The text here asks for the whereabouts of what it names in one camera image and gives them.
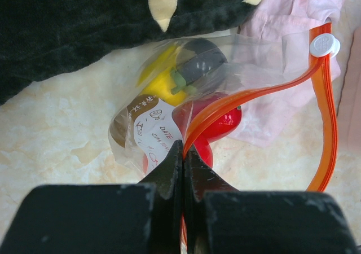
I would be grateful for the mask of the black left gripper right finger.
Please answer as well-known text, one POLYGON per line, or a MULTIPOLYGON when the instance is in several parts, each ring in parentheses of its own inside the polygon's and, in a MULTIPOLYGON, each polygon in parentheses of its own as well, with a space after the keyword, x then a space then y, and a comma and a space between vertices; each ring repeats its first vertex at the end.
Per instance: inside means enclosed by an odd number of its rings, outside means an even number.
POLYGON ((357 253, 341 208, 315 191, 240 191, 195 149, 184 161, 188 253, 357 253))

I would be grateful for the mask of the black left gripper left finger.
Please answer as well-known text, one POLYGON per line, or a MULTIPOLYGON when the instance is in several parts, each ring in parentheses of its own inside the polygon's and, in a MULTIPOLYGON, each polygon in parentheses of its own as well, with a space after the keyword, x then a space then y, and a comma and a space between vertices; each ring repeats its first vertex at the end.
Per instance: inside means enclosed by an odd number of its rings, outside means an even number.
POLYGON ((182 143, 136 184, 42 185, 22 201, 2 253, 179 253, 182 143))

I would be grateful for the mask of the brown kiwi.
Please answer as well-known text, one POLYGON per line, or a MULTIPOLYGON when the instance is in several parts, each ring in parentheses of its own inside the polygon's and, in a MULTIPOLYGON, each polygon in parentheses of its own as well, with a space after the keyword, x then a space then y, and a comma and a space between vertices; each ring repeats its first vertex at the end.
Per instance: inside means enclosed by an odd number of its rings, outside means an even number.
POLYGON ((134 123, 142 114, 146 113, 159 102, 159 98, 143 94, 135 97, 113 118, 109 132, 114 141, 122 148, 134 141, 134 123))

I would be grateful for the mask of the red yellow mango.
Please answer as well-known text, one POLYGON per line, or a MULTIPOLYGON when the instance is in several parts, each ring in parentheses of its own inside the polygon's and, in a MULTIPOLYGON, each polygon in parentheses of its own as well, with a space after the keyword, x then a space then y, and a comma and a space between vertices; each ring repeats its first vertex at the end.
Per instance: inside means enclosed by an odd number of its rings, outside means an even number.
MULTIPOLYGON (((179 128, 181 135, 185 135, 189 120, 192 122, 200 111, 223 96, 225 96, 225 93, 215 92, 208 94, 207 96, 203 96, 202 98, 188 100, 176 107, 172 112, 172 119, 179 128)), ((217 118, 215 122, 202 132, 198 139, 202 139, 208 143, 213 143, 222 139, 223 137, 231 134, 239 126, 241 118, 242 109, 241 106, 237 106, 217 118)))

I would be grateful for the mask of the clear zip bag orange zipper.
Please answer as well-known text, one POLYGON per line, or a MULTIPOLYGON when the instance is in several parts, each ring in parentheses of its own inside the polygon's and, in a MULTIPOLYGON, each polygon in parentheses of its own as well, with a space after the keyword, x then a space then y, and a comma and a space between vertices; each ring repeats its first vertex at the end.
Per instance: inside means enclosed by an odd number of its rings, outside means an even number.
MULTIPOLYGON (((142 87, 136 87, 143 64, 154 54, 171 45, 182 48, 193 39, 165 41, 150 50, 142 59, 138 75, 130 82, 131 92, 121 104, 120 111, 140 95, 142 87)), ((225 96, 204 108, 194 120, 188 121, 186 133, 181 131, 172 119, 173 110, 188 100, 202 98, 211 93, 187 94, 178 106, 172 106, 159 98, 158 104, 140 115, 134 123, 134 141, 125 148, 111 137, 109 141, 115 158, 125 160, 144 179, 167 156, 176 141, 182 143, 182 211, 180 220, 180 242, 187 247, 187 229, 184 217, 184 161, 195 140, 215 120, 237 106, 262 96, 290 89, 311 80, 323 120, 323 151, 319 167, 306 191, 324 193, 336 163, 338 146, 336 111, 333 103, 330 57, 333 51, 325 50, 326 43, 333 42, 330 24, 324 24, 305 32, 302 36, 291 34, 281 42, 271 43, 245 37, 220 37, 206 39, 216 44, 224 53, 228 63, 219 67, 226 74, 222 85, 212 93, 225 96), (148 159, 147 175, 143 172, 143 155, 148 159)))

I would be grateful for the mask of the yellow pear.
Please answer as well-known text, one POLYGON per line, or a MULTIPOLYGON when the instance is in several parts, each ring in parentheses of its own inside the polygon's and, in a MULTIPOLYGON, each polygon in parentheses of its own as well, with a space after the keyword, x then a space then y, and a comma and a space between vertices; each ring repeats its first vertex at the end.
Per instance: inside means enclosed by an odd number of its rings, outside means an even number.
POLYGON ((180 47, 171 45, 164 51, 154 54, 143 64, 136 84, 136 87, 143 88, 141 95, 157 96, 172 106, 178 106, 187 98, 187 93, 182 90, 176 94, 171 93, 172 88, 176 87, 171 72, 175 70, 179 51, 180 47))

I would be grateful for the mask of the dark brown fruit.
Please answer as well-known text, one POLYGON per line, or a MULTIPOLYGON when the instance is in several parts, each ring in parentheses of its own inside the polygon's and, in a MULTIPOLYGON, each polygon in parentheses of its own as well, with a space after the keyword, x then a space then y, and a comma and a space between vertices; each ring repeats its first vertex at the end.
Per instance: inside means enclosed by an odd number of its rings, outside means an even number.
POLYGON ((226 79, 219 67, 228 63, 218 46, 204 38, 184 44, 176 56, 175 67, 170 71, 175 86, 173 95, 183 91, 189 95, 212 93, 226 79))

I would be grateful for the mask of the red apple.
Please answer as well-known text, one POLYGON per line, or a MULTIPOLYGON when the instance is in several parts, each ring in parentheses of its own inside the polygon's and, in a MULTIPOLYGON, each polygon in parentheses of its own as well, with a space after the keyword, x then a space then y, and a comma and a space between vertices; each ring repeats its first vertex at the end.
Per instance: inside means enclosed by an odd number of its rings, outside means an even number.
MULTIPOLYGON (((199 136, 194 142, 194 146, 201 159, 212 169, 213 168, 213 153, 211 146, 207 139, 203 136, 199 136)), ((147 175, 148 159, 146 154, 143 155, 143 172, 147 175)))

